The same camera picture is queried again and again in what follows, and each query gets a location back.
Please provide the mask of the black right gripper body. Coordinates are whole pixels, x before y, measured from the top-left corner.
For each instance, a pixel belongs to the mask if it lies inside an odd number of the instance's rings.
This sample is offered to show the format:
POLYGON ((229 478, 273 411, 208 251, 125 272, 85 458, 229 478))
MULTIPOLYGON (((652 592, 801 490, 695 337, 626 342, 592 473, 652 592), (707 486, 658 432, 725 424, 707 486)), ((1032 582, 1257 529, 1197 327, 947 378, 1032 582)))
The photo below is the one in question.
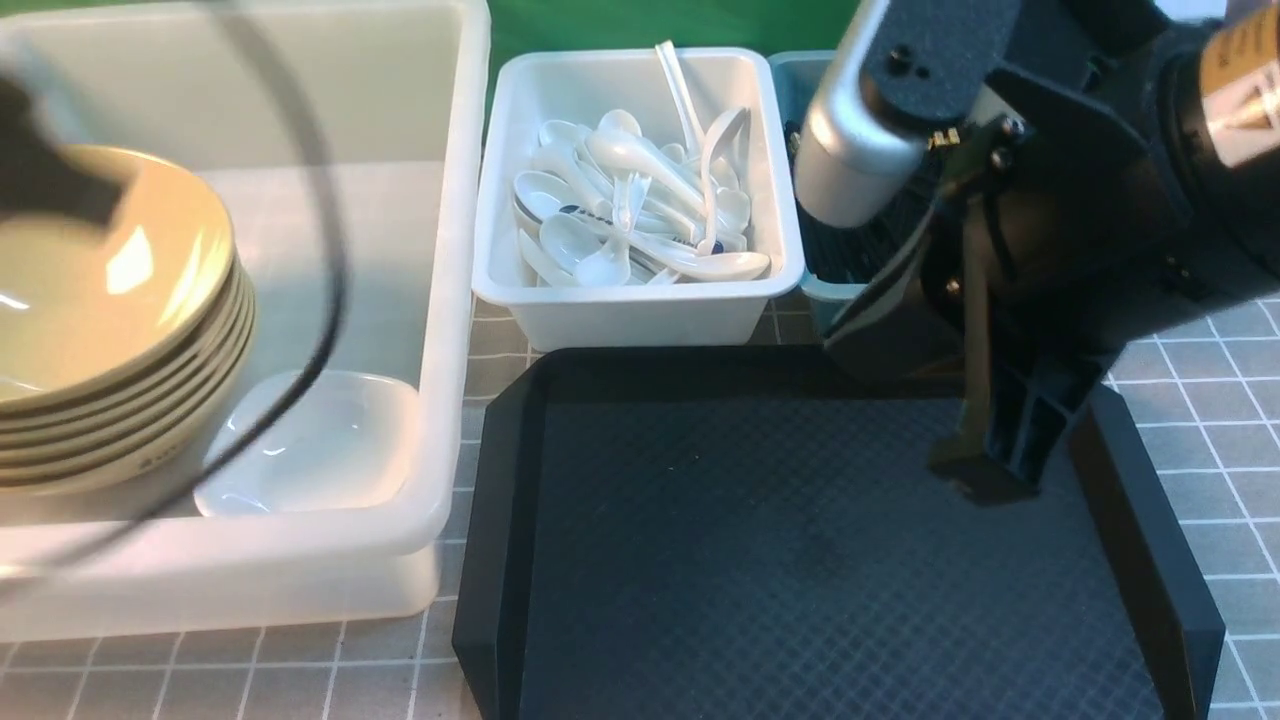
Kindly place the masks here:
POLYGON ((950 363, 970 400, 1075 404, 1130 341, 1277 291, 1277 63, 1129 60, 1092 88, 1000 67, 826 350, 865 383, 950 363))

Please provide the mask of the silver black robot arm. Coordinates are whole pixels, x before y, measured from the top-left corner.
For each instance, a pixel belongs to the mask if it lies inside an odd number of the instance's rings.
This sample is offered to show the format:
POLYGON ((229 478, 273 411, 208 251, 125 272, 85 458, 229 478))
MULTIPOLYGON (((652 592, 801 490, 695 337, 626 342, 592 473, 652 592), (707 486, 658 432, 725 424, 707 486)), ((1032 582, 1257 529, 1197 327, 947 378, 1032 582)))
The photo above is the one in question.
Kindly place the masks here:
POLYGON ((797 202, 864 225, 957 128, 924 217, 836 316, 864 384, 956 368, 931 470, 1037 495, 1133 340, 1277 291, 1277 5, 864 1, 806 110, 797 202))

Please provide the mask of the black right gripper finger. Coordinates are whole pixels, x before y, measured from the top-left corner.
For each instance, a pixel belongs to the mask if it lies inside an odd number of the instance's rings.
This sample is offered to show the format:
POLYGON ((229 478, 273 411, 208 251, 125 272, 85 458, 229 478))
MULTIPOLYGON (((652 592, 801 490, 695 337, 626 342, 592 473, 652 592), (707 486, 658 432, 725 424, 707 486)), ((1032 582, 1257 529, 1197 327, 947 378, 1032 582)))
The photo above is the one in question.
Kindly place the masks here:
POLYGON ((957 338, 957 429, 931 468, 982 505, 1030 498, 1111 363, 1096 223, 1070 195, 945 193, 928 224, 928 300, 957 338))

